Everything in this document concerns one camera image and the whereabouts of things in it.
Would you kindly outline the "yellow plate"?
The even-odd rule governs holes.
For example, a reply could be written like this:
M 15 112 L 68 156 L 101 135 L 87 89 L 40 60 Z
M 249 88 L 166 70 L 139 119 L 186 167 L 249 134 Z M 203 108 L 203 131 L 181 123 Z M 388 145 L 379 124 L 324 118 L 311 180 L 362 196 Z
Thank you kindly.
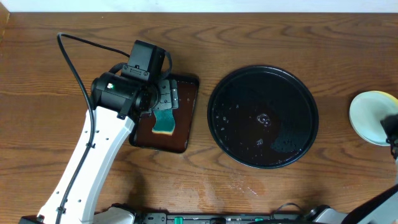
M 383 92 L 383 91 L 378 91 L 378 93 L 384 95 L 385 97 L 388 97 L 391 101 L 393 101 L 396 105 L 398 105 L 398 99 L 396 97 L 394 97 L 386 92 Z

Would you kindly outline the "light blue plate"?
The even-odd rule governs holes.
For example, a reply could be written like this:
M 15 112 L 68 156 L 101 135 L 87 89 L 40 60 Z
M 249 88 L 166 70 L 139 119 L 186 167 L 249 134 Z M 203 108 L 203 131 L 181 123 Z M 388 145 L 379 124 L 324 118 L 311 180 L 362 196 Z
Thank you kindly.
M 353 129 L 365 141 L 378 146 L 389 146 L 380 121 L 394 114 L 397 114 L 397 105 L 378 91 L 358 94 L 349 107 Z

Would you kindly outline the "green yellow sponge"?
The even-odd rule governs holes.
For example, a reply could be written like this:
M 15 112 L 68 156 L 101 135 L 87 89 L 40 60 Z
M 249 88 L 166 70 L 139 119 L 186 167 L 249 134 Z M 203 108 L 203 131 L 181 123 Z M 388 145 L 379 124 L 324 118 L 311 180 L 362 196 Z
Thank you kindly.
M 172 109 L 154 111 L 155 125 L 152 132 L 155 134 L 173 135 L 175 130 L 175 119 Z

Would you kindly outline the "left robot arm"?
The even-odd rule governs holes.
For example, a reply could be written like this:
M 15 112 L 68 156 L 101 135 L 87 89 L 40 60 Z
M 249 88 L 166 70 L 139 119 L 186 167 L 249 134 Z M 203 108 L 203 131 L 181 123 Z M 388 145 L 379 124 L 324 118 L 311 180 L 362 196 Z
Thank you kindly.
M 128 62 L 115 65 L 93 81 L 88 93 L 62 42 L 67 64 L 74 74 L 88 110 L 80 139 L 53 194 L 37 215 L 20 223 L 134 223 L 136 214 L 124 205 L 95 213 L 96 204 L 114 158 L 131 135 L 141 114 L 153 113 L 153 134 L 173 134 L 172 111 L 178 108 L 177 83 L 162 70 L 170 54 L 135 41 Z

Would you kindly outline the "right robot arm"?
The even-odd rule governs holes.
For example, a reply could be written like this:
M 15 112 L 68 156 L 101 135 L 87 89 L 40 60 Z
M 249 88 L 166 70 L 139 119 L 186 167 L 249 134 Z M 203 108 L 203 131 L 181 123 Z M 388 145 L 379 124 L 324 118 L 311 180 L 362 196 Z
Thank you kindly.
M 390 115 L 380 121 L 387 135 L 391 155 L 397 160 L 397 115 Z M 397 184 L 368 200 L 349 213 L 341 213 L 322 205 L 311 210 L 305 218 L 312 223 L 397 223 Z

